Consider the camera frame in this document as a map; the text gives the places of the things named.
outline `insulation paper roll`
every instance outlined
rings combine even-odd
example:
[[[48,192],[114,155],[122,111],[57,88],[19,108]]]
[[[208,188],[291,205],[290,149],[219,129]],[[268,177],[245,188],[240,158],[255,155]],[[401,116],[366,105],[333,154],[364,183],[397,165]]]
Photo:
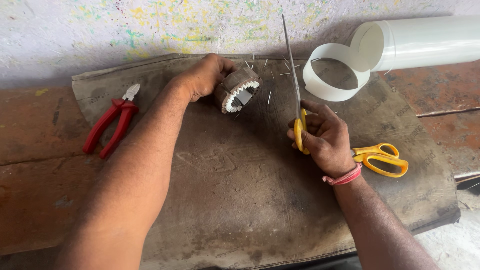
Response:
[[[356,75],[358,87],[352,90],[344,90],[321,80],[312,68],[312,60],[318,58],[331,58],[347,65]],[[327,101],[344,101],[353,97],[368,82],[369,78],[370,69],[367,61],[360,57],[355,50],[337,43],[324,44],[316,48],[303,68],[305,89],[316,97]]]
[[[372,72],[480,59],[480,15],[369,22],[347,42]]]

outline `forearm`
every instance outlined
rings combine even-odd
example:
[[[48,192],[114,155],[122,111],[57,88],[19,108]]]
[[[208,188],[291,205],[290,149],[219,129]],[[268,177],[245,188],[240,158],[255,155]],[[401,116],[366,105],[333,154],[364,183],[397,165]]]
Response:
[[[362,176],[334,190],[364,269],[438,269]]]
[[[104,269],[108,263],[116,269],[138,268],[143,241],[167,195],[174,146],[189,101],[175,83],[158,95],[105,164],[59,256],[59,268]]]

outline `white floor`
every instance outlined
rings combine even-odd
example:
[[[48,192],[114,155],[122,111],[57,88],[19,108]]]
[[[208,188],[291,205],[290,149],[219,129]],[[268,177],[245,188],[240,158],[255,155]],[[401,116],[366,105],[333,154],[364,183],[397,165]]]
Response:
[[[458,223],[419,234],[425,247],[442,270],[480,269],[480,197],[458,190],[462,217]]]

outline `scissors handle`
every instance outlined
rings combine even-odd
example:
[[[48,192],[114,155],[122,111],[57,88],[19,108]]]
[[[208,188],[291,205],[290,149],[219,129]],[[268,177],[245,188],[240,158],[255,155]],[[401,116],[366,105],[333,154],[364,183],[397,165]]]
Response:
[[[370,170],[387,177],[398,178],[400,176],[403,176],[408,170],[408,162],[406,160],[400,160],[398,158],[392,158],[390,156],[384,156],[376,153],[361,154],[359,156],[356,156],[354,160],[356,162],[363,162],[363,164],[367,166],[367,168],[369,168]],[[369,162],[369,160],[379,160],[379,161],[383,161],[383,162],[398,166],[402,169],[402,172],[401,173],[386,172],[384,170],[378,169],[377,167],[373,166]]]
[[[293,132],[295,133],[295,142],[297,143],[297,147],[299,150],[304,153],[305,155],[310,155],[310,151],[303,146],[301,141],[301,131],[307,130],[307,121],[305,121],[305,115],[307,112],[304,108],[301,109],[301,119],[295,120],[295,125],[293,127]]]
[[[381,149],[381,147],[383,147],[383,146],[389,147],[393,151],[394,155],[383,151]],[[361,154],[366,154],[366,153],[376,153],[376,154],[380,154],[380,155],[384,155],[384,156],[389,156],[389,157],[392,157],[394,159],[398,159],[398,156],[400,155],[397,148],[395,146],[391,145],[391,144],[388,144],[388,143],[381,143],[381,144],[377,144],[377,145],[371,146],[371,147],[353,148],[352,151],[355,152],[355,155],[361,155]]]

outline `yellow-handled scissors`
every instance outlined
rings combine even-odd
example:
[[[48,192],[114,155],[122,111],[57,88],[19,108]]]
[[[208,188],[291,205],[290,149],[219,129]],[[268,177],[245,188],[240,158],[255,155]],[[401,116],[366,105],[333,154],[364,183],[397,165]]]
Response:
[[[393,155],[389,154],[381,149],[381,147],[387,146],[393,151]],[[395,146],[388,144],[388,143],[381,143],[372,147],[364,147],[364,148],[353,148],[352,149],[352,156],[353,160],[356,162],[363,162],[367,168],[370,170],[377,172],[381,175],[388,176],[388,177],[400,177],[403,176],[408,170],[408,162],[405,160],[401,160],[398,157],[400,153],[398,152]],[[401,173],[391,173],[386,172],[384,170],[378,169],[377,167],[373,166],[369,160],[380,160],[389,164],[396,165],[402,169]]]
[[[300,105],[300,86],[297,80],[297,75],[295,74],[295,65],[293,64],[292,51],[290,49],[290,43],[288,41],[287,26],[285,25],[285,17],[282,14],[283,19],[283,30],[285,31],[285,40],[287,42],[288,57],[290,58],[290,72],[292,73],[292,84],[293,91],[295,91],[295,100],[297,102],[297,119],[295,120],[295,125],[293,131],[295,133],[295,142],[301,152],[305,155],[309,155],[310,151],[303,146],[301,141],[301,131],[307,130],[307,122],[305,121],[305,115],[307,112]]]

